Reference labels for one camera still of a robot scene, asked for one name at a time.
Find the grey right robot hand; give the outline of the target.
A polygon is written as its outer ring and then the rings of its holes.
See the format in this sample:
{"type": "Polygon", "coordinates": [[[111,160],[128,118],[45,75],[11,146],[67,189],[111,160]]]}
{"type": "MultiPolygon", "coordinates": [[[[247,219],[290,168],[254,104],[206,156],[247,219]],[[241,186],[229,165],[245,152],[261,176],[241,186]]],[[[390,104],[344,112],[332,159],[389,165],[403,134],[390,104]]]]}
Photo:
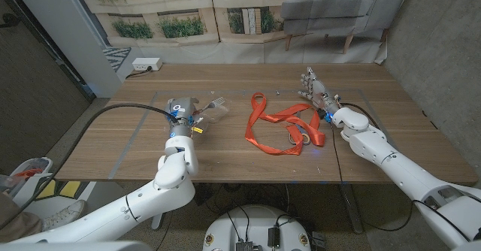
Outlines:
{"type": "Polygon", "coordinates": [[[301,75],[301,84],[305,90],[299,90],[298,94],[310,100],[315,108],[324,110],[330,118],[340,109],[334,96],[317,79],[311,67],[307,67],[307,74],[301,75]]]}

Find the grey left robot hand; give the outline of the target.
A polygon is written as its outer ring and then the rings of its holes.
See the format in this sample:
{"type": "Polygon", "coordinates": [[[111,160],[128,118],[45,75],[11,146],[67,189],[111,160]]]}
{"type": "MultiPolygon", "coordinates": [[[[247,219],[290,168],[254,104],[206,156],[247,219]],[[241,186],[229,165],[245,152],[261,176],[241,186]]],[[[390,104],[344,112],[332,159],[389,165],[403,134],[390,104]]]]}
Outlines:
{"type": "Polygon", "coordinates": [[[192,135],[192,125],[194,123],[195,104],[199,100],[195,97],[171,98],[166,104],[166,111],[174,116],[178,124],[170,123],[170,137],[192,135]]]}

